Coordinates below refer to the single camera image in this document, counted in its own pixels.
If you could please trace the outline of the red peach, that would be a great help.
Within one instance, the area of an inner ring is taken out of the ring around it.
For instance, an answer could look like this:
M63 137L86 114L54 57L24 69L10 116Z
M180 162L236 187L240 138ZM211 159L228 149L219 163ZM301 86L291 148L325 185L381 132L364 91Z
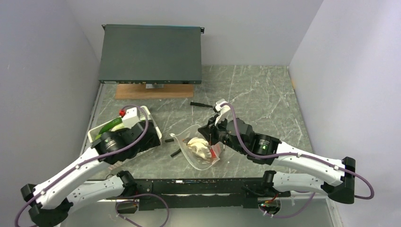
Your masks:
M218 157L217 153L215 152L215 150L214 150L213 148L210 148L209 151L210 151L210 154L211 154L211 158L212 158L212 159Z

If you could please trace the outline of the green lettuce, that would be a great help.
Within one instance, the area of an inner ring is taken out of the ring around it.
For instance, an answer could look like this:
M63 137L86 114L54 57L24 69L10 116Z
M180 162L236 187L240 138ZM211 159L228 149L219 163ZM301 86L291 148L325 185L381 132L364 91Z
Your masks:
M111 129L109 129L107 132L116 131L116 130L123 129L123 128L124 128L123 123L120 123L120 124L118 124L118 125L112 127ZM98 135L96 135L96 137L94 138L94 140L97 140L98 138L100 138L101 135L102 135L102 133L99 133Z

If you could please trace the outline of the clear dotted zip bag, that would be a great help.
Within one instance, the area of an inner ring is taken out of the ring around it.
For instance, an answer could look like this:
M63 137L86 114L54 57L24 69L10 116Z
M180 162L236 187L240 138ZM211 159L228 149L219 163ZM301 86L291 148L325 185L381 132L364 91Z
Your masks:
M170 136L178 143L189 164L193 168L203 171L220 160L219 156L223 151L223 146L220 142L210 145L209 141L198 132L200 127L195 124L181 133L171 133Z

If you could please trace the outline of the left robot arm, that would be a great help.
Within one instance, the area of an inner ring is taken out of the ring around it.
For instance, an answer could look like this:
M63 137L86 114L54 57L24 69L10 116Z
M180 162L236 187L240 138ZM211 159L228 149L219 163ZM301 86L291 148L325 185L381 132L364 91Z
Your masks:
M30 206L28 213L32 222L37 227L54 227L93 202L111 197L128 199L138 194L138 184L129 171L120 171L100 183L83 184L101 170L160 144L161 133L152 120L137 122L131 128L105 131L82 156L57 175L41 184L26 184L21 188Z

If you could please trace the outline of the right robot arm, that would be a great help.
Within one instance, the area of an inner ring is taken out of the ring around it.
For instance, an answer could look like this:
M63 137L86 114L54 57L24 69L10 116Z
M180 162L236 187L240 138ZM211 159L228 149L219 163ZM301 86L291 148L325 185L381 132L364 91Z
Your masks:
M355 200L356 161L351 157L331 159L297 149L278 138L254 132L251 125L239 118L215 124L216 117L198 128L211 145L222 143L254 163L284 166L300 170L299 174L266 172L261 192L266 196L286 191L326 194L331 200L352 204Z

